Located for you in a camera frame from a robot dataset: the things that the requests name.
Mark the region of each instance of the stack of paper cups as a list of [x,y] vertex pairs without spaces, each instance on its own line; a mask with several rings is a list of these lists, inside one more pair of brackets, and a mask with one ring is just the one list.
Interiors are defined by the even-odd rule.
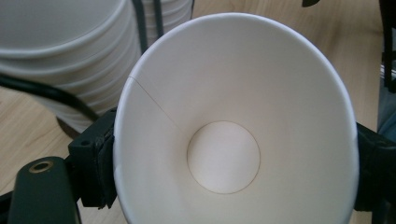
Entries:
[[[181,23],[189,21],[192,15],[192,4],[192,0],[162,0],[163,32],[167,33]],[[143,0],[143,7],[148,45],[150,46],[158,39],[153,0]]]
[[[98,115],[118,105],[141,54],[130,0],[6,0],[0,21],[1,73],[67,91]],[[92,124],[67,105],[35,98],[78,132]]]

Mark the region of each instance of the black wire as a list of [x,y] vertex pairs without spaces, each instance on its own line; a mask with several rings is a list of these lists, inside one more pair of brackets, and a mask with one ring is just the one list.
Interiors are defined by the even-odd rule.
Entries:
[[24,91],[33,95],[51,99],[64,105],[71,106],[92,121],[99,119],[99,116],[76,96],[49,85],[10,77],[0,73],[0,86],[16,91]]
[[194,12],[194,6],[195,6],[195,0],[192,0],[192,5],[191,5],[191,17],[190,19],[192,19],[192,14]]
[[140,49],[143,54],[148,49],[145,9],[143,8],[143,3],[141,0],[132,0],[132,3],[134,4],[134,11],[136,12]]
[[161,0],[154,0],[155,23],[157,25],[157,36],[163,36],[163,12],[161,10]]

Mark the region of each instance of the wooden table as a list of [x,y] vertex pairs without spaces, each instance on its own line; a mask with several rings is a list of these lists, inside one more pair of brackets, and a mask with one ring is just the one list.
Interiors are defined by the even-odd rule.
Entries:
[[[382,25],[373,0],[321,0],[302,8],[300,0],[195,0],[193,17],[246,12],[280,21],[304,35],[333,64],[344,81],[356,119],[375,130]],[[0,194],[12,190],[16,173],[29,161],[68,154],[71,141],[55,117],[30,96],[0,88]],[[80,207],[83,223],[125,223],[118,201],[110,210]],[[354,214],[350,223],[370,223]]]

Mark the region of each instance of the white paper cup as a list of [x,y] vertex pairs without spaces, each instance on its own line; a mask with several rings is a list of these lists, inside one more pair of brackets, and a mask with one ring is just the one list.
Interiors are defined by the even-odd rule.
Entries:
[[130,2],[122,5],[117,11],[118,14],[115,15],[115,18],[119,20],[111,22],[112,26],[107,27],[108,29],[101,33],[102,35],[97,36],[93,42],[85,43],[86,36],[84,36],[80,41],[75,41],[76,43],[84,42],[84,46],[78,44],[68,48],[69,51],[55,51],[53,52],[55,55],[25,60],[0,59],[0,71],[14,77],[44,81],[49,84],[53,84],[52,80],[65,83],[64,80],[82,79],[84,76],[71,76],[77,70],[88,67],[106,57],[119,44],[122,34],[130,29],[130,26],[136,27],[134,17],[131,15],[131,7]]
[[[108,95],[112,95],[113,92],[119,91],[122,89],[126,78],[128,77],[132,67],[137,62],[140,57],[140,50],[133,50],[132,46],[137,45],[137,39],[131,39],[133,41],[129,48],[121,55],[122,60],[118,61],[115,69],[108,74],[106,74],[106,82],[101,82],[102,85],[94,88],[93,90],[83,89],[81,94],[77,94],[76,91],[69,91],[77,96],[78,99],[82,100],[88,106],[97,105],[97,102],[103,102],[103,99],[106,99]],[[58,111],[69,111],[66,114],[77,113],[74,109],[70,108],[67,105],[62,105],[58,102],[51,101],[45,98],[38,98],[40,103],[52,107]]]
[[[95,111],[98,115],[103,115],[103,113],[108,109],[111,109],[118,104],[122,87],[132,67],[136,63],[138,56],[139,55],[135,55],[134,58],[131,57],[132,60],[120,63],[119,66],[121,69],[115,71],[113,80],[111,82],[101,88],[98,88],[97,90],[84,92],[81,95],[77,95],[77,98],[87,104],[87,106]],[[36,100],[40,104],[49,108],[58,118],[62,119],[70,127],[75,128],[75,130],[78,132],[80,132],[81,128],[84,128],[83,130],[85,130],[90,124],[92,124],[88,118],[83,116],[79,111],[72,107],[62,105],[58,102],[54,102],[45,98],[36,97]],[[84,123],[88,125],[78,125],[78,123],[81,121],[87,121]]]
[[165,34],[126,82],[114,135],[129,223],[333,224],[353,210],[347,90],[318,49],[276,21],[218,14]]
[[0,56],[11,58],[72,43],[103,24],[125,0],[5,0],[0,7]]
[[129,34],[125,34],[123,39],[106,61],[96,63],[93,65],[94,68],[88,67],[83,70],[83,72],[91,74],[88,78],[56,85],[55,87],[74,94],[82,94],[103,87],[111,80],[118,78],[120,76],[118,72],[120,67],[125,66],[124,64],[135,64],[140,56],[139,39],[136,30],[131,30]]

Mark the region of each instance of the black bracket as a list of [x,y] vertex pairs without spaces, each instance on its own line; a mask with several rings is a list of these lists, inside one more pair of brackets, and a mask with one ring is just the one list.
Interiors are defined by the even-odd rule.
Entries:
[[383,200],[396,205],[396,143],[358,124],[360,176],[357,211],[374,211]]
[[107,111],[70,143],[65,160],[47,157],[23,166],[13,192],[0,197],[0,223],[80,223],[79,199],[85,207],[111,207],[117,198],[115,117],[116,109]]

